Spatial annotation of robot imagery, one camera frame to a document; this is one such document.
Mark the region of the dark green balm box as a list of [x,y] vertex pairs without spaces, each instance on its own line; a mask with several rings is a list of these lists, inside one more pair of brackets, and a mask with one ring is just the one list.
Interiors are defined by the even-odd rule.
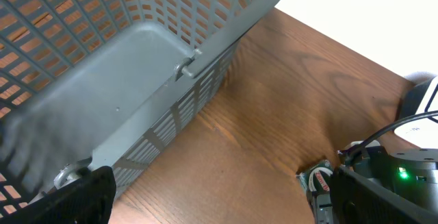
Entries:
[[315,224],[334,224],[335,222],[329,187],[332,174],[333,167],[328,160],[321,160],[296,174],[296,179],[306,194]]

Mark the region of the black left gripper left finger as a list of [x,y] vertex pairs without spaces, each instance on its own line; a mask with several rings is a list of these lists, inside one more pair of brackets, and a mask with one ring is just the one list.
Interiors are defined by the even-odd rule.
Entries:
[[1,219],[1,224],[107,224],[116,182],[109,166],[52,192]]

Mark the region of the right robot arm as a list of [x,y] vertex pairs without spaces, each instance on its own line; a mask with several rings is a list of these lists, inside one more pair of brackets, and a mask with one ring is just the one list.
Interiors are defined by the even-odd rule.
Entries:
[[366,149],[352,168],[370,181],[410,202],[437,212],[437,150],[410,149],[387,153],[383,146]]

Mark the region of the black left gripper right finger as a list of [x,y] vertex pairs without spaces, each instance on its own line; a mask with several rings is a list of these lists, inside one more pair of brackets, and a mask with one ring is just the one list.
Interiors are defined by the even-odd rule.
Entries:
[[340,223],[437,224],[436,213],[344,167],[334,170],[329,186]]

